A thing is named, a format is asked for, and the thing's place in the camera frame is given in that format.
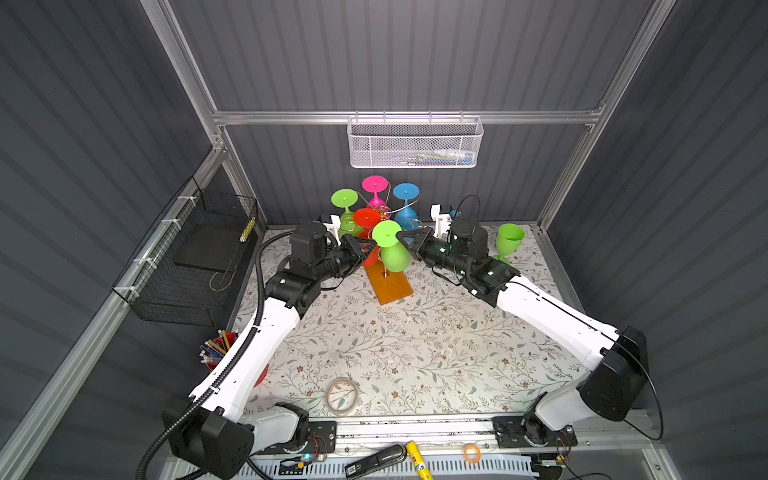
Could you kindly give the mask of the gold wire wine glass rack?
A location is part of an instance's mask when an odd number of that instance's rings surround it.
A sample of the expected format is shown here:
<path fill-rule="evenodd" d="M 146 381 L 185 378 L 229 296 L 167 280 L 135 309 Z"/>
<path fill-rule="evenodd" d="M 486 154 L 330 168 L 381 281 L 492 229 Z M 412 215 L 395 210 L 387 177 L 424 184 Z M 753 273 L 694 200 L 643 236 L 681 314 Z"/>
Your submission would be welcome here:
<path fill-rule="evenodd" d="M 392 192 L 392 187 L 390 183 L 389 183 L 389 188 L 384 192 L 387 194 L 390 194 Z M 385 220 L 395 221 L 393 217 L 395 216 L 396 212 L 397 210 L 393 211 L 390 209 L 389 217 L 384 218 L 381 215 L 382 219 L 380 222 Z M 332 231 L 337 238 L 343 237 L 339 234 L 340 217 L 333 220 Z M 408 282 L 404 272 L 394 273 L 394 272 L 388 271 L 384 267 L 381 261 L 380 253 L 379 253 L 379 261 L 372 267 L 368 267 L 364 269 L 366 271 L 366 274 L 371 282 L 371 285 L 374 289 L 374 292 L 380 304 L 385 305 L 394 301 L 402 300 L 413 294 L 413 289 L 410 283 Z"/>

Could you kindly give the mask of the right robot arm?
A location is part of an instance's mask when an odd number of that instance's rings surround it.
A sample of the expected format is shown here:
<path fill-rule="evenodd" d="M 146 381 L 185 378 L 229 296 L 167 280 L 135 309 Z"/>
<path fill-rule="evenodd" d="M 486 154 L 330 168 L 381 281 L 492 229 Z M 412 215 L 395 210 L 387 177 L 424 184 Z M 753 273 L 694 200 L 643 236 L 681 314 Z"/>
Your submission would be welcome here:
<path fill-rule="evenodd" d="M 518 420 L 517 432 L 536 447 L 555 443 L 573 423 L 592 417 L 622 422 L 650 384 L 647 340 L 636 328 L 622 331 L 549 295 L 516 268 L 494 258 L 487 233 L 456 216 L 447 236 L 433 228 L 385 234 L 429 267 L 447 270 L 473 297 L 528 322 L 567 350 L 586 373 L 553 392 L 540 394 Z"/>

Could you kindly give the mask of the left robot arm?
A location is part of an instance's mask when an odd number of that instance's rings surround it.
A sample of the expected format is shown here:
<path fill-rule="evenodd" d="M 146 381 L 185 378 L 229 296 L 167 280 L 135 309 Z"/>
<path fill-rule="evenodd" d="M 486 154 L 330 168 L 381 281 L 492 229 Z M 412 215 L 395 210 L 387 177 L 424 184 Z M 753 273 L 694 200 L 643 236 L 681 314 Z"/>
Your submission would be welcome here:
<path fill-rule="evenodd" d="M 285 236 L 291 253 L 276 273 L 266 279 L 260 267 L 255 269 L 256 312 L 188 398 L 171 404 L 163 417 L 165 430 L 144 454 L 137 478 L 145 478 L 152 455 L 163 444 L 196 466 L 193 479 L 205 474 L 230 479 L 253 454 L 274 445 L 305 447 L 310 435 L 305 410 L 278 402 L 246 421 L 246 404 L 277 348 L 320 296 L 323 282 L 355 273 L 376 243 L 352 234 L 334 235 L 319 222 L 300 225 Z"/>

